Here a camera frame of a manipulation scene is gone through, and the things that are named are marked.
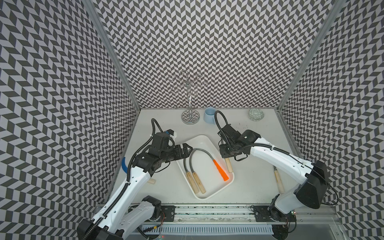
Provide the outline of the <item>orange handle sickle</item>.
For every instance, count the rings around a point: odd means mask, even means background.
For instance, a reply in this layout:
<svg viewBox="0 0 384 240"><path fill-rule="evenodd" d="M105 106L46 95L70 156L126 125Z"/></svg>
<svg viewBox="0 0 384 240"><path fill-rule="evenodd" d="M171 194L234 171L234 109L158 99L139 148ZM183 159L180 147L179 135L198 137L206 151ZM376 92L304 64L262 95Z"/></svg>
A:
<svg viewBox="0 0 384 240"><path fill-rule="evenodd" d="M225 182L229 180L229 176L227 175L227 173L224 171L224 169L220 166L220 164L215 160L215 158L208 151L206 151L204 149L200 149L200 148L196 148L195 151L200 151L200 152L206 153L214 162L214 164L215 164L217 170L219 171L220 175L222 176L223 180Z"/></svg>

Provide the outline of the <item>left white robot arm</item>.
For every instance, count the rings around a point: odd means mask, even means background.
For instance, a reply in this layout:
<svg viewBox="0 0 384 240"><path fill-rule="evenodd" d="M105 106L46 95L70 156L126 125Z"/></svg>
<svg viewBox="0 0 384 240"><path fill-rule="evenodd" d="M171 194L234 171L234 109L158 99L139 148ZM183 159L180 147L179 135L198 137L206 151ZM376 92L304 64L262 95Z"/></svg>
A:
<svg viewBox="0 0 384 240"><path fill-rule="evenodd" d="M147 196L135 208L131 204L141 188L163 163L183 160L193 148L186 143L176 145L169 132L156 133L135 154L127 166L127 178L109 201L91 220L82 220L77 228L80 240L124 240L145 221L159 221L161 201Z"/></svg>

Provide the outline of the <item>white rectangular storage tray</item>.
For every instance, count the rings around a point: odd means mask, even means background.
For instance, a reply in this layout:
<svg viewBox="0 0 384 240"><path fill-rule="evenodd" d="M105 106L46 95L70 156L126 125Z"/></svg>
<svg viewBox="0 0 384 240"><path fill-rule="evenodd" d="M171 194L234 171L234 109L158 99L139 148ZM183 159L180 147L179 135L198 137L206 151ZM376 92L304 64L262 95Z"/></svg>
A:
<svg viewBox="0 0 384 240"><path fill-rule="evenodd" d="M234 182L235 173L231 173L231 174L228 173L225 160L222 159L221 154L219 153L219 150L216 148L216 146L212 143L212 141L207 136L199 135L197 137L194 137L188 140L187 144L193 147L193 149L200 148L208 151L229 176L229 180L225 182L222 176L220 175L219 171L217 170L212 159L206 153L196 151L193 154L192 164L195 172L199 176L203 186L206 189L206 193L202 194L199 189L199 192L195 194L187 180L186 172L183 165L183 160L178 160L177 164L179 166L181 173L183 174L185 182L187 183L187 186L190 192L193 194L193 196L197 200L199 201L208 200L213 196L217 195L219 192L226 189L228 186L230 186ZM190 162L190 158L187 158L187 168L192 175L189 162Z"/></svg>

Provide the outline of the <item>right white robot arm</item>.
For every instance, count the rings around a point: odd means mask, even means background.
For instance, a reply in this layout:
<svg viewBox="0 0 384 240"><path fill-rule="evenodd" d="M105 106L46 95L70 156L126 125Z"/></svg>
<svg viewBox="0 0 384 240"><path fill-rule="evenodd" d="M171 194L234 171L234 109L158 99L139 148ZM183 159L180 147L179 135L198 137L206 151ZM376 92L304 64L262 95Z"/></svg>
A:
<svg viewBox="0 0 384 240"><path fill-rule="evenodd" d="M293 210L301 207L319 209L324 203L325 194L330 188L330 175L325 163L313 163L291 155L258 133L251 130L240 133L229 124L221 128L218 135L224 141L219 146L223 158L235 158L241 154L254 156L284 171L297 182L294 188L273 198L267 208L272 221L280 222Z"/></svg>

